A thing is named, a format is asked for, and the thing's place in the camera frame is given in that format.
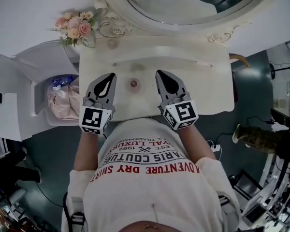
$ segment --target white vanity table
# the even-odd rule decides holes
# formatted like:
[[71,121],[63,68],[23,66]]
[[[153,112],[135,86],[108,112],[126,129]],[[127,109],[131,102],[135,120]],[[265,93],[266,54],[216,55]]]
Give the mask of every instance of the white vanity table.
[[[108,42],[116,42],[110,49]],[[232,72],[224,47],[189,39],[163,36],[128,36],[97,40],[94,50],[83,49],[80,59],[80,95],[97,77],[115,73],[113,121],[159,115],[161,97],[155,74],[167,70],[184,80],[202,115],[232,111]],[[130,86],[131,80],[137,87]]]

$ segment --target shoe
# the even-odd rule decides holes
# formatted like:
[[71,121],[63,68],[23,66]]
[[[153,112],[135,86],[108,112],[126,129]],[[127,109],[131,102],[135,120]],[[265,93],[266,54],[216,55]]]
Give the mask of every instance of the shoe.
[[26,160],[27,159],[27,149],[25,147],[22,147],[21,150],[25,152],[26,156],[23,160]]
[[232,186],[232,188],[234,188],[235,186],[235,176],[234,175],[231,175],[228,177],[229,181],[230,181],[230,184]]
[[238,124],[238,125],[236,126],[236,129],[235,129],[235,131],[234,131],[234,133],[233,133],[233,135],[232,135],[232,141],[233,141],[233,143],[235,143],[235,144],[238,143],[238,131],[239,131],[239,129],[240,129],[240,125],[241,125],[241,124]]
[[40,182],[37,182],[37,183],[38,184],[42,184],[43,181],[42,181],[42,173],[41,173],[41,170],[39,168],[37,168],[37,167],[35,167],[34,170],[38,172],[39,177],[40,177]]

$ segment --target leg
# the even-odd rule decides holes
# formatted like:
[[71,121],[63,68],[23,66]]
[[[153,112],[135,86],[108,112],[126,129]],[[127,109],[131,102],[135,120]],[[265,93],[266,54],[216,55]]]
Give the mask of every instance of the leg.
[[23,181],[35,181],[38,183],[40,182],[40,175],[36,170],[23,167],[13,167],[11,171],[13,172],[12,177],[16,181],[23,180]]
[[16,154],[8,154],[6,157],[0,159],[0,166],[15,166],[23,159],[25,159],[26,153],[23,150],[19,150]]
[[281,140],[284,131],[266,131],[259,127],[243,127],[238,129],[237,138],[247,145],[259,149],[268,154],[274,154],[278,142]]

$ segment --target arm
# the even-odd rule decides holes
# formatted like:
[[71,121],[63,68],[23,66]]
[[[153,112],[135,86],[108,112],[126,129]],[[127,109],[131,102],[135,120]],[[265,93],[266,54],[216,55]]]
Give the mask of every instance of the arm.
[[86,171],[98,168],[98,136],[82,133],[74,160],[74,170]]
[[204,157],[216,160],[216,157],[195,126],[185,127],[178,130],[180,140],[182,141],[190,160],[196,163]]

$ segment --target round mirror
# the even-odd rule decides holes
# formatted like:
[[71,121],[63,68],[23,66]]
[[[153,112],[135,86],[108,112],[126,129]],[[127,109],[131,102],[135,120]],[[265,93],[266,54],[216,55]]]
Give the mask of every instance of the round mirror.
[[232,14],[252,0],[128,1],[141,14],[157,22],[170,25],[194,25]]

